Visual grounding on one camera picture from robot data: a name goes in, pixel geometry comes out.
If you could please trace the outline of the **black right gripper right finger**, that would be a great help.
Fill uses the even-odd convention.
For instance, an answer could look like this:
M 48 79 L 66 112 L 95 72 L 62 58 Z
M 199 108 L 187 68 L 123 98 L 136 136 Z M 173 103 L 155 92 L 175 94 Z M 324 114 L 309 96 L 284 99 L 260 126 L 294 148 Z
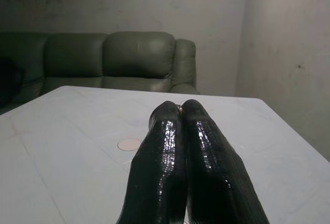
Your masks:
M 260 223 L 261 203 L 245 165 L 205 108 L 182 106 L 188 145 L 190 223 Z

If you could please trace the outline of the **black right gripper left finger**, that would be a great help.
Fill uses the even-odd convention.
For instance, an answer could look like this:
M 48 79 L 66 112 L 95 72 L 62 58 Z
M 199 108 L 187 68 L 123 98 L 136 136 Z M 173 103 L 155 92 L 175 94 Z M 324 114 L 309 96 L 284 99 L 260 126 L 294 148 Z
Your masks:
M 178 105 L 160 104 L 132 159 L 117 223 L 184 223 L 187 203 L 186 150 Z

